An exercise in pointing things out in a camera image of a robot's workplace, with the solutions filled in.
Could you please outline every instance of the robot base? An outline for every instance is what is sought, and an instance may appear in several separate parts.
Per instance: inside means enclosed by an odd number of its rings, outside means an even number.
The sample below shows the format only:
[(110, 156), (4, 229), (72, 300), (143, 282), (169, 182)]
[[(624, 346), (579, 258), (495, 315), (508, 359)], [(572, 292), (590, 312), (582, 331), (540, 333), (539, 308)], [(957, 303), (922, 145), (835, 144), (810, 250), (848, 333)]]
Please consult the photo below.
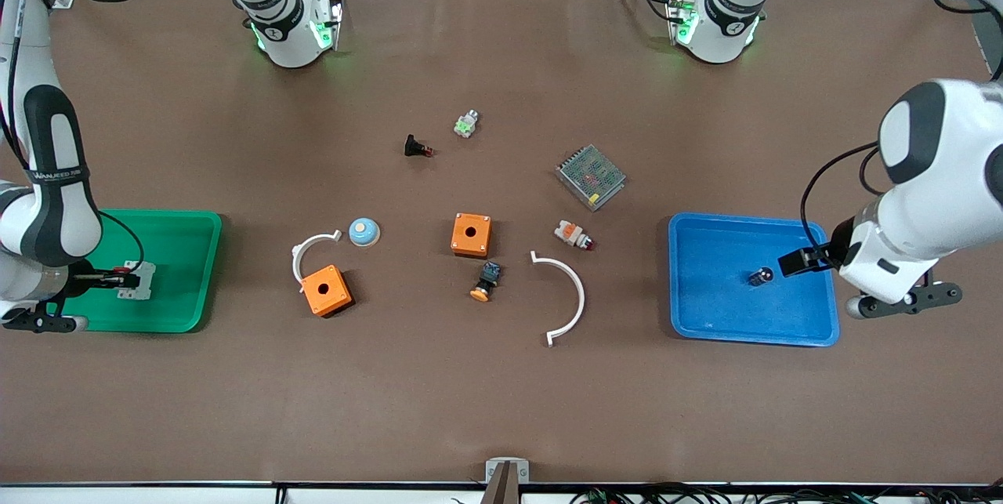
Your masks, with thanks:
[(743, 29), (739, 35), (726, 36), (721, 28), (707, 17), (705, 0), (666, 0), (665, 10), (670, 18), (681, 19), (681, 24), (669, 22), (669, 39), (672, 45), (681, 45), (694, 57), (707, 63), (727, 63), (741, 54), (752, 43), (752, 36), (759, 18)]
[(342, 0), (302, 0), (305, 8), (300, 22), (286, 39), (278, 40), (279, 30), (259, 28), (251, 23), (258, 48), (268, 54), (273, 63), (295, 69), (313, 63), (328, 50), (338, 50), (343, 17)]

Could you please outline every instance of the white curved bracket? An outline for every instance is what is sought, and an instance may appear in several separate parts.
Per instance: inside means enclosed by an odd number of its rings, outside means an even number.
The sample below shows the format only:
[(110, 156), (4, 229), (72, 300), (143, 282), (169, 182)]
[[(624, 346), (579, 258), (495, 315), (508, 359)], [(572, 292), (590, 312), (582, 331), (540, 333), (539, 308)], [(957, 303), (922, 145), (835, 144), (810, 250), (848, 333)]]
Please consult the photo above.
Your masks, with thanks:
[(575, 288), (578, 290), (578, 311), (575, 312), (575, 317), (572, 318), (570, 322), (567, 322), (564, 326), (555, 329), (553, 331), (547, 332), (547, 345), (549, 347), (553, 347), (555, 339), (571, 331), (571, 329), (575, 327), (575, 324), (578, 323), (578, 320), (582, 319), (582, 312), (585, 311), (585, 287), (582, 286), (582, 279), (578, 277), (578, 273), (576, 273), (567, 264), (562, 263), (557, 259), (549, 259), (547, 257), (537, 257), (537, 251), (531, 251), (530, 258), (533, 259), (534, 265), (536, 265), (537, 263), (542, 263), (545, 265), (555, 265), (555, 267), (557, 267), (558, 269), (562, 269), (562, 271), (568, 273), (568, 276), (570, 276), (571, 280), (575, 283)]
[(300, 245), (293, 247), (293, 276), (296, 277), (296, 282), (303, 282), (303, 274), (300, 272), (300, 263), (303, 262), (303, 255), (308, 249), (319, 244), (323, 241), (339, 241), (341, 239), (341, 230), (335, 230), (333, 234), (317, 234), (312, 238), (308, 238), (307, 241), (301, 243)]

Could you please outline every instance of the brown mat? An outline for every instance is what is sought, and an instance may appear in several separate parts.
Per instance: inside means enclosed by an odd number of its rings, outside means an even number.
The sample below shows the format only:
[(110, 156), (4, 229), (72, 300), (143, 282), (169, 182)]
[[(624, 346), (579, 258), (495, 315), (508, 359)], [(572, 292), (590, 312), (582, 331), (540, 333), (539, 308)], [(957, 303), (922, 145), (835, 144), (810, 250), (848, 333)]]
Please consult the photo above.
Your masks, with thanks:
[[(213, 210), (225, 243), (200, 333), (0, 333), (0, 479), (461, 480), (499, 454), (542, 481), (995, 479), (999, 247), (940, 266), (959, 306), (844, 317), (831, 348), (665, 331), (668, 217), (793, 218), (900, 93), (988, 76), (969, 21), (929, 0), (768, 9), (740, 62), (709, 66), (638, 0), (349, 0), (344, 53), (297, 71), (256, 52), (228, 0), (57, 13), (98, 204)], [(402, 157), (408, 133), (440, 155)], [(552, 173), (590, 143), (630, 178), (596, 214)], [(856, 169), (826, 176), (812, 219), (868, 200)], [(486, 305), (466, 296), (479, 263), (448, 250), (457, 212), (495, 220)], [(315, 318), (290, 248), (359, 216), (378, 245), (305, 264), (340, 265), (359, 303)], [(561, 219), (598, 250), (555, 239)], [(588, 290), (551, 349), (575, 292), (534, 248)]]

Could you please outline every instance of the robotic arm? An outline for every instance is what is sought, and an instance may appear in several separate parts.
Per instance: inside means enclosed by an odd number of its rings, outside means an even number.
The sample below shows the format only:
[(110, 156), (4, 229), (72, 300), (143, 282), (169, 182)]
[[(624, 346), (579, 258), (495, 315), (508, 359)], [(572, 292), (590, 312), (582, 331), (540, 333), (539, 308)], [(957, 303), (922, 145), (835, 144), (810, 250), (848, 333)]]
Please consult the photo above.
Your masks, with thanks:
[[(74, 331), (85, 321), (61, 317), (62, 300), (90, 288), (135, 287), (138, 277), (85, 260), (101, 239), (101, 223), (76, 114), (52, 63), (54, 1), (4, 0), (0, 20), (0, 123), (31, 185), (0, 180), (0, 322)], [(281, 67), (309, 64), (335, 44), (338, 0), (235, 3), (247, 11), (258, 46)], [(47, 314), (47, 302), (60, 307), (55, 314)]]
[(708, 63), (726, 63), (752, 43), (766, 0), (672, 0), (674, 43)]
[(781, 271), (838, 269), (865, 293), (847, 306), (863, 318), (959, 301), (954, 285), (916, 283), (951, 253), (1003, 239), (1003, 87), (914, 86), (886, 113), (879, 150), (893, 189), (840, 224), (830, 243), (781, 258)]

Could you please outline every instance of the metal mesh power supply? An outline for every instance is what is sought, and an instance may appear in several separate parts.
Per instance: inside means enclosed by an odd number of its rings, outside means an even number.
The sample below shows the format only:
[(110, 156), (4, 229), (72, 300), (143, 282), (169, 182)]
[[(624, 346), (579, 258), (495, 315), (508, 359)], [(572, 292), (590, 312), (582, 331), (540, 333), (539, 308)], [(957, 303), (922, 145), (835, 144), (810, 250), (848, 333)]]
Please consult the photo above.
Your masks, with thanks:
[(627, 176), (595, 146), (581, 148), (557, 169), (558, 179), (592, 212), (624, 188)]

